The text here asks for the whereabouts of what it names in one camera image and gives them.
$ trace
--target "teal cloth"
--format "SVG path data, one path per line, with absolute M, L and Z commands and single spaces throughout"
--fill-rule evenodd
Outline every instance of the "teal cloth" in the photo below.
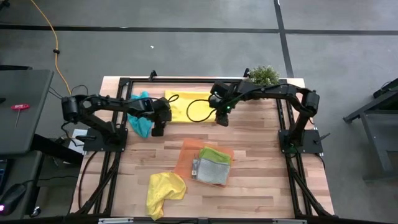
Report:
M 137 95 L 131 95 L 131 99 L 141 99 L 141 98 L 147 98 L 149 97 L 149 94 L 147 91 L 143 91 L 141 93 L 141 96 Z M 148 138 L 153 122 L 149 121 L 146 118 L 136 118 L 135 116 L 131 116 L 127 114 L 127 118 L 129 120 L 129 123 L 131 124 L 131 127 L 133 130 L 142 138 Z

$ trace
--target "wooden tabletop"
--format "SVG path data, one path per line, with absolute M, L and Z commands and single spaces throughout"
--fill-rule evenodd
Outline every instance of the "wooden tabletop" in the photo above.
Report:
M 100 94 L 115 97 L 119 78 L 104 77 Z M 301 78 L 287 81 L 304 86 Z M 133 93 L 139 95 L 145 90 L 150 96 L 161 97 L 165 90 L 209 91 L 211 86 L 209 83 L 135 83 Z M 127 124 L 129 136 L 121 156 L 112 216 L 146 216 L 149 176 L 173 170 L 183 140 L 195 138 L 234 150 L 228 186 L 212 187 L 185 179 L 187 192 L 184 199 L 165 201 L 165 217 L 293 218 L 286 162 L 277 138 L 280 127 L 276 108 L 275 100 L 271 99 L 241 101 L 229 115 L 228 127 L 215 123 L 168 123 L 163 137 L 148 139 L 140 138 Z M 110 121 L 112 112 L 98 111 L 96 115 Z M 289 121 L 286 119 L 285 122 L 288 128 Z M 88 165 L 82 184 L 83 203 L 98 185 L 103 157 L 103 152 L 97 153 Z M 326 211 L 333 213 L 320 158 L 309 154 L 302 157 L 308 188 Z M 87 159 L 85 156 L 81 170 Z M 78 207 L 77 189 L 78 186 L 71 212 Z M 301 190 L 298 194 L 300 208 L 304 212 Z

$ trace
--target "gray floor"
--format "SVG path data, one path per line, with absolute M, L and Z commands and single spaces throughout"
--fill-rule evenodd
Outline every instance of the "gray floor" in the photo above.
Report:
M 286 29 L 398 30 L 394 0 L 279 2 Z M 11 4 L 0 12 L 1 23 L 45 25 L 29 1 Z M 38 0 L 37 4 L 56 25 L 278 28 L 272 0 L 107 0 L 101 4 Z M 70 86 L 85 84 L 90 93 L 98 92 L 104 75 L 148 75 L 153 69 L 161 75 L 240 77 L 246 67 L 272 65 L 286 77 L 279 34 L 63 31 L 58 36 L 61 70 Z M 51 32 L 1 30 L 0 40 L 0 63 L 54 69 Z M 321 133 L 331 132 L 323 147 L 335 213 L 397 223 L 397 182 L 363 182 L 362 176 L 376 169 L 374 158 L 361 122 L 347 125 L 342 117 L 370 101 L 371 93 L 383 83 L 397 78 L 398 36 L 287 35 L 287 44 L 294 77 L 304 78 L 321 96 L 315 122 Z M 59 77 L 52 86 L 67 94 Z M 59 136 L 62 123 L 60 102 L 49 96 L 38 132 Z M 65 189 L 43 193 L 44 201 L 57 190 Z M 46 215 L 65 213 L 65 207 Z

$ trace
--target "yellow cloth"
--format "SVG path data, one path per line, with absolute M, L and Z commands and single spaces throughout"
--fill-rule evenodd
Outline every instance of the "yellow cloth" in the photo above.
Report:
M 172 95 L 178 94 L 178 100 L 171 102 L 172 122 L 192 122 L 187 117 L 187 107 L 197 99 L 207 100 L 210 92 L 200 91 L 174 91 L 165 90 L 165 98 L 169 99 Z M 213 108 L 209 107 L 209 103 L 205 101 L 196 101 L 189 107 L 189 117 L 194 121 L 199 121 L 206 118 Z M 204 122 L 213 122 L 216 119 L 216 113 L 213 113 Z
M 172 172 L 152 174 L 148 186 L 147 214 L 153 220 L 162 218 L 164 200 L 181 200 L 184 198 L 186 189 L 185 182 L 177 174 Z

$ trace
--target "green plant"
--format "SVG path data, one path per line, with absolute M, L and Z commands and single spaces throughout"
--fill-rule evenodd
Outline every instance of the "green plant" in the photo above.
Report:
M 257 85 L 276 85 L 279 83 L 279 74 L 272 66 L 258 66 L 250 70 L 250 77 L 247 81 Z

